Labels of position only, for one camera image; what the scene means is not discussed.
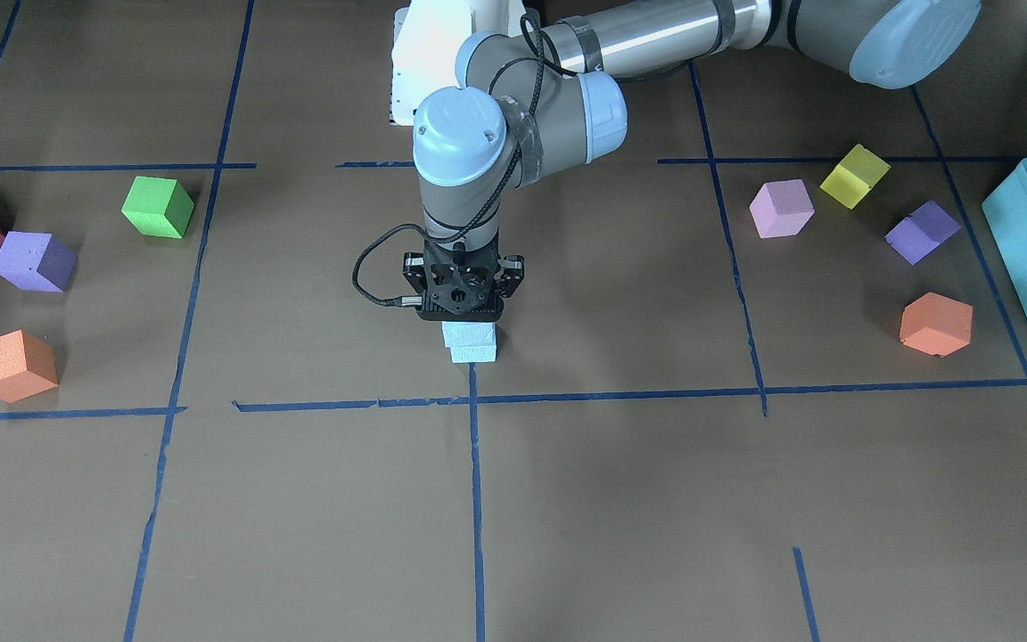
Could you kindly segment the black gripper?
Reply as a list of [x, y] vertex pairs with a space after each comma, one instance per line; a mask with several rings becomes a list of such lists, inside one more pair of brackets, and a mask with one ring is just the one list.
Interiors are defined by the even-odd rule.
[[514, 296], [524, 280], [524, 257], [490, 251], [408, 252], [403, 274], [415, 289], [408, 304], [497, 304]]

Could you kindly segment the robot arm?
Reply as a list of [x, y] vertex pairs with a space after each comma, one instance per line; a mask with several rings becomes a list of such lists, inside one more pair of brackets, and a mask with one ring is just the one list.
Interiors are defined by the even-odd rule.
[[622, 85], [697, 58], [785, 47], [895, 89], [952, 56], [978, 1], [633, 1], [541, 26], [524, 1], [412, 1], [395, 15], [391, 117], [412, 129], [423, 250], [403, 263], [433, 322], [496, 320], [524, 280], [498, 249], [506, 190], [614, 152]]

